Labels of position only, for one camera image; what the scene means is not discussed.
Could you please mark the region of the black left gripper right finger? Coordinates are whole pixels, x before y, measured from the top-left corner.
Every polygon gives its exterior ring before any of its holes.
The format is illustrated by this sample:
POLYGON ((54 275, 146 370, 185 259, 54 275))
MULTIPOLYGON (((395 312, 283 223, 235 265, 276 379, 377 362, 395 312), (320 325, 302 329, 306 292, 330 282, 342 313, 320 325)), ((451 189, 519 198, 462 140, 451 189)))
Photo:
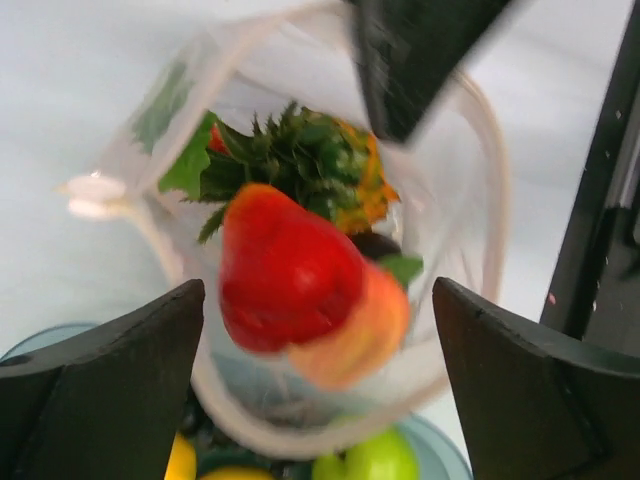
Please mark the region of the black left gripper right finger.
POLYGON ((477 479, 636 479, 639 360, 504 310, 455 281, 433 306, 477 479))

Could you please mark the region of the toy peach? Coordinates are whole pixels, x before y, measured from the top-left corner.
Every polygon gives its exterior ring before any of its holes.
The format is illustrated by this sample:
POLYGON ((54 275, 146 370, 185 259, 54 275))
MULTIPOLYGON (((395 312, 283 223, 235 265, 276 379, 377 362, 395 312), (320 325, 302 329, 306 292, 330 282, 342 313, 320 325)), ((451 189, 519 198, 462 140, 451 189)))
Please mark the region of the toy peach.
POLYGON ((388 272, 368 263, 363 296, 331 334, 287 351, 291 365, 311 384, 344 390, 381 369, 399 350, 409 327, 409 300, 388 272))

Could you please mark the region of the green toy apple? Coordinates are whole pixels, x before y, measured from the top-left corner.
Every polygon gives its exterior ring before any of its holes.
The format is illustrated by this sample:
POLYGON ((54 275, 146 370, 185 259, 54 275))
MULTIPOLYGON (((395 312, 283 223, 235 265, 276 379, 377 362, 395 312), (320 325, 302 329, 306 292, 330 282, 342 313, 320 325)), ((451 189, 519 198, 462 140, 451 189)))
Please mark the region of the green toy apple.
POLYGON ((418 480, 420 469, 409 441, 396 427, 348 449, 320 456, 312 465, 313 480, 418 480))

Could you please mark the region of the dark purple toy mangosteen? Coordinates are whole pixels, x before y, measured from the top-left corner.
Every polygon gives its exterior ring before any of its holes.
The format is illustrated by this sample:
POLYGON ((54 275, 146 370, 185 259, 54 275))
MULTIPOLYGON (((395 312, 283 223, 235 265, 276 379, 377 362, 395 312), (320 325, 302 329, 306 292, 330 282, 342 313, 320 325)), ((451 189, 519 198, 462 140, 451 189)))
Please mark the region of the dark purple toy mangosteen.
POLYGON ((423 259, 404 253, 390 237, 366 231, 350 235, 349 239, 363 256, 388 271, 405 290, 423 271, 423 259))

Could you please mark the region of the yellow toy lemon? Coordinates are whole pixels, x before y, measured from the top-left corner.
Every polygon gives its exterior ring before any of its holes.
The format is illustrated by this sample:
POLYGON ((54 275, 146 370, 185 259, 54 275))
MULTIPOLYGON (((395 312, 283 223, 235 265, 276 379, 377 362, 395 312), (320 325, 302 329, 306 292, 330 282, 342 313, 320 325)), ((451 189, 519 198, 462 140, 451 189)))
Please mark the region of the yellow toy lemon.
POLYGON ((197 456, 193 445, 177 433, 167 463, 164 480, 195 480, 197 456))

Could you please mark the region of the small toy pineapple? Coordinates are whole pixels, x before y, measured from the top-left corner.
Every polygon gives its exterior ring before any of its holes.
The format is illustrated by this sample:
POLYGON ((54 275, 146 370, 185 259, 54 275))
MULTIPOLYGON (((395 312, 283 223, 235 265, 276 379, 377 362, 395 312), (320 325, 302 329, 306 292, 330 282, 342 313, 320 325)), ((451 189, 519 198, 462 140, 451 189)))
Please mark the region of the small toy pineapple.
POLYGON ((201 203, 230 202, 241 186, 268 184, 346 234, 365 232, 399 201, 387 182, 376 139, 366 130, 290 102, 279 118, 242 134, 214 113, 210 164, 200 175, 201 203))

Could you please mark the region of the red toy wax apple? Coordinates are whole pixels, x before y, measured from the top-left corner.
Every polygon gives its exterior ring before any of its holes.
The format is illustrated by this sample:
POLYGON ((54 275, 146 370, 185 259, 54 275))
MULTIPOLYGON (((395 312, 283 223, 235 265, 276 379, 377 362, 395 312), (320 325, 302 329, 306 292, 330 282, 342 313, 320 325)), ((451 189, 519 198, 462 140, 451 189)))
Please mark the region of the red toy wax apple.
POLYGON ((250 183, 230 202, 218 288, 238 347, 275 354, 336 330, 363 282, 364 259, 352 242, 281 191, 250 183))

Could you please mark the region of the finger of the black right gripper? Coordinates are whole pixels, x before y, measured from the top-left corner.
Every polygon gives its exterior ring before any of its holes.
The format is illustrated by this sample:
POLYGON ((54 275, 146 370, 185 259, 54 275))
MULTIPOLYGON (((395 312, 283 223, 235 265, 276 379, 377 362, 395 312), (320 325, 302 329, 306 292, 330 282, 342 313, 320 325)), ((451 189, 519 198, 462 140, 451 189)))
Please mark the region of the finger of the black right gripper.
POLYGON ((351 38, 369 124, 404 145, 511 0, 350 0, 351 38))

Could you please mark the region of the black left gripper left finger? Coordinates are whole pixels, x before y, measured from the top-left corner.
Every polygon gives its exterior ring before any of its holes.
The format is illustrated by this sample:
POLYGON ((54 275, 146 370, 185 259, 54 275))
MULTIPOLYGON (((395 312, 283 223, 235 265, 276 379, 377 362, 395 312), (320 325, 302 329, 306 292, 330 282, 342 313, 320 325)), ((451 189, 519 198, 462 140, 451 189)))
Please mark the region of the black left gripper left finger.
POLYGON ((1 364, 4 479, 161 479, 203 327, 204 284, 1 364))

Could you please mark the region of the clear polka dot zip bag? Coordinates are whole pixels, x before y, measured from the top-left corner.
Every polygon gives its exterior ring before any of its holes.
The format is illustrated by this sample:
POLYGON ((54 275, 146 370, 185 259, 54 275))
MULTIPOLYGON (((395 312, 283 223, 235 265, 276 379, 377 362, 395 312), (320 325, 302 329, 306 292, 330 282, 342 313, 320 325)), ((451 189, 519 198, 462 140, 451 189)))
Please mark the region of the clear polka dot zip bag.
POLYGON ((169 282, 202 280, 196 396, 264 455, 339 451, 447 387, 431 291, 496 300, 509 161, 481 88, 455 70, 406 140, 386 140, 356 69, 358 13, 316 1, 184 46, 69 208, 123 217, 169 282))

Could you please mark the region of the yellow toy banana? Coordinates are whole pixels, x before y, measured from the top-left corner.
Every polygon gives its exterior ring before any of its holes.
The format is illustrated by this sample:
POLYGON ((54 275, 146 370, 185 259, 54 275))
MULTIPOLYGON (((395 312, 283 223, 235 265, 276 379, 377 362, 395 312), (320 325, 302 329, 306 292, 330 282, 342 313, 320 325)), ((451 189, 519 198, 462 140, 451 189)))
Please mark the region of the yellow toy banana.
POLYGON ((257 467, 223 466, 204 473, 198 480, 275 480, 275 477, 257 467))

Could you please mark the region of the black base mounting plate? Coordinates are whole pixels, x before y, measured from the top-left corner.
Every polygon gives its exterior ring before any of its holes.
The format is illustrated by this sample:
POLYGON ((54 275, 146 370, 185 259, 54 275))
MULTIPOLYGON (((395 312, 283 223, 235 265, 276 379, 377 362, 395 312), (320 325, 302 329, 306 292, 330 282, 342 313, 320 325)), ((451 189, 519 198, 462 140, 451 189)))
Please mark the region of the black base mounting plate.
POLYGON ((541 324, 639 353, 639 4, 632 4, 541 324))

